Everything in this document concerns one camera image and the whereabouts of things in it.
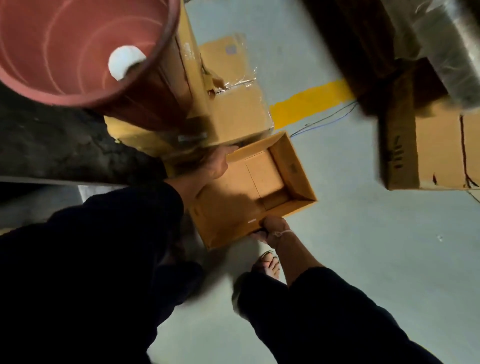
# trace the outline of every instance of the person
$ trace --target person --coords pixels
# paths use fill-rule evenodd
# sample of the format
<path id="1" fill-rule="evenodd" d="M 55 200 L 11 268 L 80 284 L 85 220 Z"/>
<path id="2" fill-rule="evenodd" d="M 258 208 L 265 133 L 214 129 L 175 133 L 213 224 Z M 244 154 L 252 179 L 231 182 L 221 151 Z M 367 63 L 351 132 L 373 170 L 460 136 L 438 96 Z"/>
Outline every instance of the person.
<path id="1" fill-rule="evenodd" d="M 1 236 L 2 361 L 149 363 L 157 326 L 204 277 L 195 262 L 161 262 L 184 211 L 225 173 L 235 149 L 220 147 L 156 187 L 93 196 Z M 278 257 L 264 254 L 241 277 L 238 308 L 279 363 L 439 363 L 318 263 L 285 220 L 263 224 L 256 237 Z M 287 285 L 278 281 L 280 261 Z"/>

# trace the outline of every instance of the cable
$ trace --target cable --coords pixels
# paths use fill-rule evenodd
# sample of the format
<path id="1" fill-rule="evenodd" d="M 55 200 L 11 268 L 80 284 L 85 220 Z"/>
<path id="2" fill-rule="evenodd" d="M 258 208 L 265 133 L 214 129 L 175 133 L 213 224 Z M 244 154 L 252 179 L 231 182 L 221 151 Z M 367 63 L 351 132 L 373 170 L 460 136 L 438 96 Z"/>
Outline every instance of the cable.
<path id="1" fill-rule="evenodd" d="M 350 111 L 347 112 L 347 113 L 346 113 L 344 116 L 342 116 L 341 118 L 338 118 L 338 119 L 335 119 L 335 120 L 333 120 L 333 121 L 331 121 L 331 122 L 328 122 L 328 123 L 326 123 L 326 124 L 322 124 L 322 125 L 319 125 L 319 126 L 315 126 L 314 128 L 310 128 L 310 129 L 308 129 L 308 130 L 305 130 L 306 128 L 308 128 L 308 127 L 310 126 L 310 125 L 309 125 L 309 126 L 307 126 L 306 128 L 300 129 L 300 130 L 298 130 L 297 132 L 293 133 L 293 134 L 290 136 L 290 138 L 293 138 L 294 136 L 297 136 L 297 135 L 300 135 L 300 134 L 309 132 L 309 131 L 314 130 L 314 129 L 323 128 L 324 126 L 334 124 L 334 123 L 336 123 L 337 121 L 340 121 L 340 120 L 346 118 L 346 117 L 358 106 L 358 104 L 357 104 L 356 102 L 355 102 L 354 104 L 355 104 L 355 105 L 350 109 Z M 319 120 L 319 121 L 317 121 L 317 122 L 315 122 L 314 124 L 311 124 L 311 125 L 315 125 L 316 123 L 321 122 L 322 120 Z"/>
<path id="2" fill-rule="evenodd" d="M 322 122 L 322 121 L 324 121 L 324 120 L 327 120 L 327 119 L 331 118 L 332 116 L 338 114 L 340 111 L 345 110 L 346 108 L 348 108 L 348 107 L 350 107 L 350 106 L 352 106 L 352 105 L 354 105 L 354 104 L 357 104 L 357 101 L 351 102 L 351 103 L 349 103 L 348 105 L 342 107 L 341 109 L 338 109 L 338 110 L 335 111 L 332 115 L 328 115 L 326 118 L 320 119 L 319 121 L 316 121 L 316 122 L 314 122 L 314 123 L 312 123 L 312 124 L 306 124 L 304 128 L 301 128 L 300 130 L 297 130 L 296 132 L 294 132 L 294 133 L 290 136 L 290 138 L 292 138 L 292 137 L 300 134 L 300 132 L 302 132 L 303 130 L 308 129 L 308 128 L 310 128 L 311 126 L 314 126 L 315 124 L 318 124 L 319 122 Z"/>

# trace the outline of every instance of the red bucket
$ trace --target red bucket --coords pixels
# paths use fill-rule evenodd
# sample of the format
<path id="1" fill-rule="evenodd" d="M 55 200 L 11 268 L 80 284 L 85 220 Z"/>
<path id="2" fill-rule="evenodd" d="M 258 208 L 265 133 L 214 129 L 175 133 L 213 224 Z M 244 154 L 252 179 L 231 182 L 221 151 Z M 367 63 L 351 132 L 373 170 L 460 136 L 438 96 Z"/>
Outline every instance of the red bucket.
<path id="1" fill-rule="evenodd" d="M 49 105 L 95 108 L 149 130 L 181 128 L 192 95 L 175 33 L 180 0 L 3 0 L 0 80 Z M 112 53 L 146 59 L 117 81 Z"/>

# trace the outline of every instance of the yellow stripe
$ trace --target yellow stripe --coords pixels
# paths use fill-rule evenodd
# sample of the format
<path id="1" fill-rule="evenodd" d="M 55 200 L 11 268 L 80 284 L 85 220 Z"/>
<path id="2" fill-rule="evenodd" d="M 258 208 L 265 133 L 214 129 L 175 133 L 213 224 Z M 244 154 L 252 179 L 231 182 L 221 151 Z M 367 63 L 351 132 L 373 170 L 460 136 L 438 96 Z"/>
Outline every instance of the yellow stripe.
<path id="1" fill-rule="evenodd" d="M 275 129 L 325 111 L 343 102 L 354 100 L 355 96 L 345 79 L 309 88 L 293 95 L 288 100 L 270 106 Z"/>

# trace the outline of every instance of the dark clothing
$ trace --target dark clothing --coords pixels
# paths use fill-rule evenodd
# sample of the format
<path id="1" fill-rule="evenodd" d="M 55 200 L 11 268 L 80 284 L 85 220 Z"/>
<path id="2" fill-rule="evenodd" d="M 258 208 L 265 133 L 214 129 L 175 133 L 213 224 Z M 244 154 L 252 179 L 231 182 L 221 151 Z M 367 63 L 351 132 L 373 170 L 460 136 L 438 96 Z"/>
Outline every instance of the dark clothing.
<path id="1" fill-rule="evenodd" d="M 148 363 L 157 326 L 203 277 L 196 263 L 158 265 L 182 214 L 164 183 L 94 196 L 0 237 L 0 360 Z M 439 363 L 327 268 L 290 288 L 248 273 L 239 308 L 279 363 Z"/>
<path id="2" fill-rule="evenodd" d="M 0 361 L 148 363 L 156 327 L 203 277 L 196 263 L 158 266 L 182 215 L 163 183 L 1 236 Z"/>
<path id="3" fill-rule="evenodd" d="M 290 288 L 259 272 L 242 280 L 240 313 L 279 364 L 441 364 L 386 310 L 328 268 L 307 270 Z"/>

